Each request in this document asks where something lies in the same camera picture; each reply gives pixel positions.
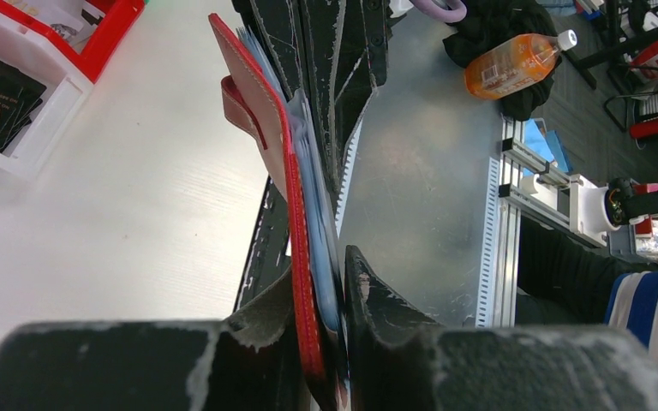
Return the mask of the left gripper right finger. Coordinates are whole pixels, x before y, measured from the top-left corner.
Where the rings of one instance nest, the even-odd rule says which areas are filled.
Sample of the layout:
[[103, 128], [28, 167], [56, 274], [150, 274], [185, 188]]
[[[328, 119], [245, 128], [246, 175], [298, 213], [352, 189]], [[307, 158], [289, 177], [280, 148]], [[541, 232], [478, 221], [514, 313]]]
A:
[[446, 327], [345, 249], [355, 410], [658, 410], [658, 367], [605, 325]]

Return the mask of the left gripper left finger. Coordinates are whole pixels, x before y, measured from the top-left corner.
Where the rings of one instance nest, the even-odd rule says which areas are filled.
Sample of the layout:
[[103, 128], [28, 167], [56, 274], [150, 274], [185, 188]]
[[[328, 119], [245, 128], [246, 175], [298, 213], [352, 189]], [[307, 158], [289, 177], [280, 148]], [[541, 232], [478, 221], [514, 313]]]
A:
[[0, 410], [294, 410], [291, 279], [223, 320], [31, 323], [0, 342]]

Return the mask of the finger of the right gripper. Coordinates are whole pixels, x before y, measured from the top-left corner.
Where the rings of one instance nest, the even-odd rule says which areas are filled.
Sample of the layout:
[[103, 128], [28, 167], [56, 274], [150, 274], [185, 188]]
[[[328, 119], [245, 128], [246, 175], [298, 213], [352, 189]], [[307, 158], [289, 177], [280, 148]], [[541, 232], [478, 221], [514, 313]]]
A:
[[232, 0], [233, 9], [251, 29], [272, 63], [284, 95], [302, 89], [317, 98], [315, 49], [309, 31], [308, 2], [298, 0]]
[[389, 3], [301, 1], [305, 73], [324, 179], [337, 196], [349, 139], [386, 82]]

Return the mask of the red leather card holder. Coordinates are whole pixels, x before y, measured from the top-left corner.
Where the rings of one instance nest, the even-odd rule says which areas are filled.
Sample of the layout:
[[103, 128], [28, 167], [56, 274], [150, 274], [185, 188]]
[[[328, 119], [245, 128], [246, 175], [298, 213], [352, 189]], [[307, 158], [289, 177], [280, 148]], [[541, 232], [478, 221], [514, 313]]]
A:
[[232, 31], [216, 13], [211, 13], [208, 21], [230, 72], [221, 80], [224, 116], [255, 140], [269, 176], [287, 204], [291, 291], [304, 378], [320, 409], [335, 410], [343, 397], [329, 358], [330, 341], [315, 296], [288, 102], [275, 80], [271, 60], [255, 36], [245, 27]]

